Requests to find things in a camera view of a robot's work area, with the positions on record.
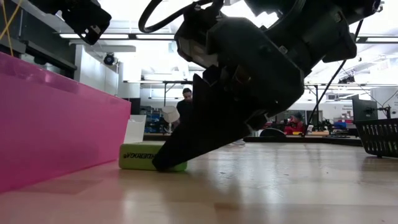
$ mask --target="black shirt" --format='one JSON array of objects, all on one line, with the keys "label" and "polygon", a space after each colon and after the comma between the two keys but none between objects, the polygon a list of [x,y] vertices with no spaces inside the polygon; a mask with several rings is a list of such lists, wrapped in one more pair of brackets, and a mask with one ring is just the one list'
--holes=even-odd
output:
[{"label": "black shirt", "polygon": [[177,103],[177,110],[180,113],[180,122],[184,123],[189,120],[192,115],[193,104],[192,101],[182,100]]}]

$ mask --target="red shirt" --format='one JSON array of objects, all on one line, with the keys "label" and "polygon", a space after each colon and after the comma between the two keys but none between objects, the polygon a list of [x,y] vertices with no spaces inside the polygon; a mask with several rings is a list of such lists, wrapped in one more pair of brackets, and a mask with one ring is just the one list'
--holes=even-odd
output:
[{"label": "red shirt", "polygon": [[300,121],[297,124],[293,126],[286,126],[284,132],[286,134],[293,134],[293,132],[304,132],[304,126],[303,123]]}]

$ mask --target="monitor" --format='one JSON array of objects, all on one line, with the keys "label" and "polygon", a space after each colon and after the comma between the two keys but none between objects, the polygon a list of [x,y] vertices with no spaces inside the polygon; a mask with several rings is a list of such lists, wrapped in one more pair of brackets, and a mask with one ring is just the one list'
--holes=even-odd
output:
[{"label": "monitor", "polygon": [[379,119],[377,103],[371,100],[360,100],[359,95],[353,96],[354,121],[369,121]]}]

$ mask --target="wooden surface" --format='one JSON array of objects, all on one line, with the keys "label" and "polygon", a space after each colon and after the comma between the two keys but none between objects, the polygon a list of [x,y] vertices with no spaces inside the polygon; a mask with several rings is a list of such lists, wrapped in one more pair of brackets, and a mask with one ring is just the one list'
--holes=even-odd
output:
[{"label": "wooden surface", "polygon": [[397,186],[398,160],[360,147],[250,143],[190,161],[184,173],[113,162],[8,192],[0,223],[398,223]]}]

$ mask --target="fluorescent light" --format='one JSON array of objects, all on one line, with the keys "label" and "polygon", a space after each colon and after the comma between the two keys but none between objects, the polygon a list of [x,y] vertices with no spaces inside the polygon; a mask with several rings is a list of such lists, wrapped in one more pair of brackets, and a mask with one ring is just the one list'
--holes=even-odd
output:
[{"label": "fluorescent light", "polygon": [[79,35],[77,34],[60,34],[60,37],[66,39],[80,39]]},{"label": "fluorescent light", "polygon": [[100,39],[128,39],[128,34],[103,34]]},{"label": "fluorescent light", "polygon": [[160,84],[160,83],[163,83],[162,81],[127,81],[128,83],[152,83],[152,84],[154,84],[154,83],[157,83],[157,84]]},{"label": "fluorescent light", "polygon": [[356,95],[358,95],[358,93],[354,93],[354,94],[351,94],[351,95],[348,95],[348,96],[339,97],[338,100],[339,100],[339,99],[347,99],[347,98],[350,98],[350,97],[356,96]]},{"label": "fluorescent light", "polygon": [[170,39],[174,40],[173,34],[137,34],[137,39]]},{"label": "fluorescent light", "polygon": [[[60,37],[65,39],[79,39],[77,34],[60,34]],[[103,34],[100,39],[128,39],[128,34]]]},{"label": "fluorescent light", "polygon": [[398,42],[398,37],[371,37],[366,40],[367,42]]}]

